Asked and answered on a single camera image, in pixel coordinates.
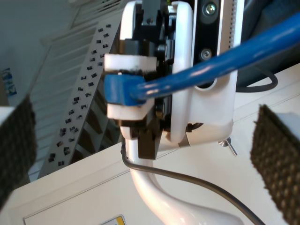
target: metal pin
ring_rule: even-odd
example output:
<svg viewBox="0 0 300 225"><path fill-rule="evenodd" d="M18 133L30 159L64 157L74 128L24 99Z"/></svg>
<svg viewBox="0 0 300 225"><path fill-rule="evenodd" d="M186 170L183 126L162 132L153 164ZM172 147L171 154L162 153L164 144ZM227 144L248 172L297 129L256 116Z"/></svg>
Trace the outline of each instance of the metal pin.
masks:
<svg viewBox="0 0 300 225"><path fill-rule="evenodd" d="M218 142L219 145L221 145L222 147L227 147L229 146L229 148L231 149L231 151L234 153L235 156L237 156L238 154L236 153L233 145L231 144L231 138L228 137L227 139L223 140L223 141L220 141Z"/></svg>

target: white curved arm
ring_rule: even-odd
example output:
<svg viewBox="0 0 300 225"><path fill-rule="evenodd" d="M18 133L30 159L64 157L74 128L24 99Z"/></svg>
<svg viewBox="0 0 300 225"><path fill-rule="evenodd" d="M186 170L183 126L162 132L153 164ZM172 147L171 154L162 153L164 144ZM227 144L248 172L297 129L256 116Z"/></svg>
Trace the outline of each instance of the white curved arm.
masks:
<svg viewBox="0 0 300 225"><path fill-rule="evenodd" d="M153 166L152 160L139 159L137 139L126 139L126 150L131 162ZM135 187L141 198L166 225L243 225L241 219L231 214L193 205L167 194L155 176L130 169Z"/></svg>

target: white surface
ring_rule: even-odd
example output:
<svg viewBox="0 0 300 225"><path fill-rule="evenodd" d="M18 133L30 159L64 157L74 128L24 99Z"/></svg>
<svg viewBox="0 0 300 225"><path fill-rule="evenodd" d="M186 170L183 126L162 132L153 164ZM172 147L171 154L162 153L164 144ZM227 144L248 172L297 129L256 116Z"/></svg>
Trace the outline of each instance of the white surface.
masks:
<svg viewBox="0 0 300 225"><path fill-rule="evenodd" d="M300 116L294 113L277 113L277 116L291 133L300 140Z"/></svg>
<svg viewBox="0 0 300 225"><path fill-rule="evenodd" d="M114 37L116 35L117 29L119 27L121 14L113 15L110 18L101 20L96 28L95 34L92 39L92 44L88 48L88 53L85 56L84 63L81 66L81 70L79 74L76 77L76 82L73 84L73 86L70 87L70 97L66 103L66 105L62 108L63 114L62 118L60 120L60 124L58 129L56 130L56 135L54 135L54 138L52 140L48 155L51 153L55 153L56 157L53 162L48 163L48 158L45 159L45 163L43 164L43 167L40 171L39 178L46 176L48 173L52 173L56 170L59 170L67 165L70 164L70 161L72 159L75 145L78 141L78 138L80 136L80 133L83 128L83 124L85 122L87 113L89 111L91 102L93 100L93 96L95 94L95 91L97 89L98 83L100 81L100 77L103 71L103 66L98 66L98 62L103 62L104 58L100 58L100 54L103 53L109 53L111 46L113 44ZM110 28L106 28L105 26L107 24L110 24ZM101 44L97 44L97 40L102 40ZM92 54L91 52L93 50L96 50L97 53ZM87 67L92 66L92 70L87 70ZM91 75L96 73L97 76L92 78ZM81 80L82 76L86 76L86 80ZM88 84L93 82L94 85L89 87ZM83 91L78 91L78 87L83 88ZM91 93L91 96L86 97L86 93ZM76 105L73 105L72 102L74 102L74 98L79 97L80 100ZM81 109L82 105L87 105L88 108ZM69 115L69 111L74 110L75 113ZM77 116L82 115L83 119L76 119ZM71 119L71 122L66 124L65 120ZM78 132L73 134L70 131L71 127L75 127L78 129ZM63 137L59 136L60 129L66 128L67 132ZM74 138L75 141L69 142L69 138ZM59 141L63 142L63 145L60 147L57 147L57 143ZM63 148L69 147L70 154L64 155ZM58 162L64 161L63 166L58 166Z"/></svg>
<svg viewBox="0 0 300 225"><path fill-rule="evenodd" d="M235 105L240 106L234 111L231 138L237 157L229 148L209 143L165 153L154 166L213 182L240 199L265 224L286 224L253 168L249 153L259 104L267 104L277 113L300 115L299 67L276 74L279 84L272 92L236 94ZM120 148L120 143L116 144L15 190L0 213L0 224L23 225L26 218L27 225L91 225L119 214L124 215L128 225L162 224L135 190L129 170L121 161ZM234 214L244 224L252 225L229 202L204 188L162 176L157 180L176 198Z"/></svg>
<svg viewBox="0 0 300 225"><path fill-rule="evenodd" d="M15 110L12 106L0 106L0 126L7 117Z"/></svg>
<svg viewBox="0 0 300 225"><path fill-rule="evenodd" d="M186 2L173 2L177 11L175 32L175 53L172 73L190 68L193 36L193 10ZM170 141L180 143L188 124L192 89L181 90L172 95L172 117Z"/></svg>
<svg viewBox="0 0 300 225"><path fill-rule="evenodd" d="M120 40L132 38L133 30L135 29L135 5L141 3L142 1L132 1L127 3L124 7L121 21Z"/></svg>
<svg viewBox="0 0 300 225"><path fill-rule="evenodd" d="M139 159L137 139L126 140L126 151L131 162L153 167L152 160ZM135 187L146 205L165 225L243 225L243 222L228 213L201 207L177 199L165 192L152 173L130 169Z"/></svg>
<svg viewBox="0 0 300 225"><path fill-rule="evenodd" d="M120 9L120 0L94 0L88 4L80 6L71 27L79 26L97 18L103 19L108 14Z"/></svg>
<svg viewBox="0 0 300 225"><path fill-rule="evenodd" d="M0 69L11 68L17 95L24 98L45 49L40 38L65 29L75 13L66 1L2 0L0 7Z"/></svg>

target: screw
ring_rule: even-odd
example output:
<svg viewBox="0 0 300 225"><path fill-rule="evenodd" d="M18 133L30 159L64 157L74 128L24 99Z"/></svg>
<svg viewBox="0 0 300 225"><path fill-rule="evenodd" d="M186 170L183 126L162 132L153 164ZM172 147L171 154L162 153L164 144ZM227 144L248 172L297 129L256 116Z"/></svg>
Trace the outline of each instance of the screw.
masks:
<svg viewBox="0 0 300 225"><path fill-rule="evenodd" d="M201 58L203 60L209 60L211 58L211 50L208 48L204 48L201 52Z"/></svg>
<svg viewBox="0 0 300 225"><path fill-rule="evenodd" d="M214 3L210 3L205 8L206 15L213 15L216 12L216 5Z"/></svg>
<svg viewBox="0 0 300 225"><path fill-rule="evenodd" d="M149 19L147 19L147 24L150 24L150 23L153 23L153 19L152 18L149 18Z"/></svg>

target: white panel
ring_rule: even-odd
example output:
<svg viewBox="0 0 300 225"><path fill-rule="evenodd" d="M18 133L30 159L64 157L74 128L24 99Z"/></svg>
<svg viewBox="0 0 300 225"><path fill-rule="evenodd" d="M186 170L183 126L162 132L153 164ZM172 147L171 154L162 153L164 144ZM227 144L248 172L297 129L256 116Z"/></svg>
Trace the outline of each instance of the white panel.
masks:
<svg viewBox="0 0 300 225"><path fill-rule="evenodd" d="M72 94L70 95L70 99L68 100L66 107L64 108L63 118L60 122L61 128L67 128L67 133L63 137L56 136L53 139L53 142L51 144L51 150L49 152L56 153L57 158L55 159L55 164L48 163L45 161L45 164L39 174L39 177L43 177L47 175L48 173L52 173L58 169L61 169L67 165L69 165L70 160L72 158L74 148L76 146L76 142L78 140L79 134L81 133L81 129L83 127L86 115L88 113L87 108L81 108L83 105L87 105L88 108L90 107L90 104L92 102L93 96L95 94L95 91L97 89L98 83L100 81L100 77L103 71L103 66L98 66L98 62L103 62L104 58L101 58L100 55L104 53L109 53L110 48L113 44L114 37L116 35L116 32L119 28L120 24L120 18L121 13L116 14L112 17L109 17L105 20L101 20L97 26L97 31L95 32L94 38L92 40L92 43L90 45L90 48L88 50L88 54L86 55L84 64L81 68L81 71L79 75L77 76L76 83L74 85L74 88L72 89ZM97 44L97 40L102 40L102 44ZM90 62L90 58L94 57L95 61ZM84 91L78 91L78 87L82 87ZM90 93L92 96L86 97L86 93ZM79 97L80 100L76 105L73 105L72 102L74 101L75 97ZM69 115L68 112L74 109L75 113L72 115ZM83 119L76 119L78 115L82 115ZM65 120L71 119L71 122L66 124ZM72 133L69 129L71 127L78 128L78 132ZM70 138L74 138L75 141L69 142ZM63 142L63 145L60 147L57 147L57 143L59 141ZM64 155L63 148L69 147L69 150L71 151L70 154ZM58 167L57 162L64 161L65 164L63 166Z"/></svg>

